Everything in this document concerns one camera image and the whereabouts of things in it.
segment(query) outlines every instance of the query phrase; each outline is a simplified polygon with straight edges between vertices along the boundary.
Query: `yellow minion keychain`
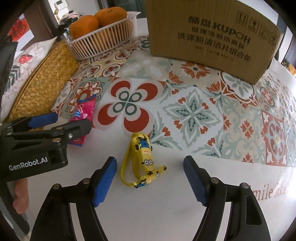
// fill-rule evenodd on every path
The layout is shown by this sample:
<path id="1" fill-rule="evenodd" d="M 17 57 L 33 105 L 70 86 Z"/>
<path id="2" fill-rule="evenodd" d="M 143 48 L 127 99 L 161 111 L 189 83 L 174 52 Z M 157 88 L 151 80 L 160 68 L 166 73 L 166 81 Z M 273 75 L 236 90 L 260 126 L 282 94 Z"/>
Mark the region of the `yellow minion keychain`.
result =
<path id="1" fill-rule="evenodd" d="M 131 135 L 131 141 L 128 145 L 128 149 L 124 156 L 120 170 L 120 179 L 125 185 L 135 188 L 146 186 L 167 169 L 166 166 L 162 166 L 156 169 L 154 168 L 151 151 L 152 146 L 146 134 L 135 132 Z M 136 182 L 133 183 L 128 183 L 124 179 L 126 167 L 130 158 L 132 159 L 133 173 L 138 179 Z M 140 166 L 145 172 L 145 175 L 140 175 Z"/>

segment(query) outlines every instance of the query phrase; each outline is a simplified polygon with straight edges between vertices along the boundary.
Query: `cardboard box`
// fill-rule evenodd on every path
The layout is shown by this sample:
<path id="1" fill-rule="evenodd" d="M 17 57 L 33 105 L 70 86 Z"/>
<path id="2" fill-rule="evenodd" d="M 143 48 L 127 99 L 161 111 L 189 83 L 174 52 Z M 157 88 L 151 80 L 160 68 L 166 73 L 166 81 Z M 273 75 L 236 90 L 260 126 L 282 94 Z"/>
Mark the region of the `cardboard box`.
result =
<path id="1" fill-rule="evenodd" d="M 255 84 L 268 69 L 282 33 L 237 0 L 146 0 L 155 56 L 204 64 Z"/>

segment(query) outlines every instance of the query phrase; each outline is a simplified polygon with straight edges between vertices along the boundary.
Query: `human hand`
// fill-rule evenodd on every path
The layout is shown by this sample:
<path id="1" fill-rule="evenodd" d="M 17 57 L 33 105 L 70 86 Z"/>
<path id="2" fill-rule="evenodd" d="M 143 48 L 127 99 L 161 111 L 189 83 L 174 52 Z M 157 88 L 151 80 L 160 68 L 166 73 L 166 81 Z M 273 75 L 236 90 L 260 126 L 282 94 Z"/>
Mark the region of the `human hand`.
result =
<path id="1" fill-rule="evenodd" d="M 24 178 L 16 180 L 14 192 L 15 198 L 12 205 L 18 214 L 22 214 L 29 207 L 28 179 Z"/>

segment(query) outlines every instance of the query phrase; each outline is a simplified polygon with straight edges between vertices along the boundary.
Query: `strawberry print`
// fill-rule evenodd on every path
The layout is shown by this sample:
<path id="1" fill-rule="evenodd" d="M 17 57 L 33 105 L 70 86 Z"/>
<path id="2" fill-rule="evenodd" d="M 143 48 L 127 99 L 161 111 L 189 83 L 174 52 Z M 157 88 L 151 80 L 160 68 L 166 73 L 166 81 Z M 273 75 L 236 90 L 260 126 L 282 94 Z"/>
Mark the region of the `strawberry print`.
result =
<path id="1" fill-rule="evenodd" d="M 20 58 L 19 58 L 19 63 L 20 63 L 20 64 L 24 64 L 24 63 L 30 61 L 32 58 L 33 58 L 33 56 L 30 55 L 30 54 L 23 54 L 23 55 L 20 56 Z"/>

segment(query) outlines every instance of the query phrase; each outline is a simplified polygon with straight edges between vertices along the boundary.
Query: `tile pattern print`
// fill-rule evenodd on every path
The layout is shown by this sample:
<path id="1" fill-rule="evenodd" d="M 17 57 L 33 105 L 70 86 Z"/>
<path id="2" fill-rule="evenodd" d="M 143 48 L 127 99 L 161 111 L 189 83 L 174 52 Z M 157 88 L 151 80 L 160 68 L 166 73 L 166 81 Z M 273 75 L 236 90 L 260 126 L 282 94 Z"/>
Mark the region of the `tile pattern print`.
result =
<path id="1" fill-rule="evenodd" d="M 155 80 L 120 78 L 114 81 L 94 113 L 94 127 L 106 130 L 120 119 L 127 135 L 149 133 L 155 117 L 147 107 L 159 104 L 162 92 L 162 84 Z"/>
<path id="2" fill-rule="evenodd" d="M 97 95 L 93 126 L 121 125 L 168 148 L 236 161 L 295 166 L 296 100 L 269 69 L 256 85 L 201 64 L 152 56 L 135 37 L 84 60 L 52 111 L 69 118 Z"/>

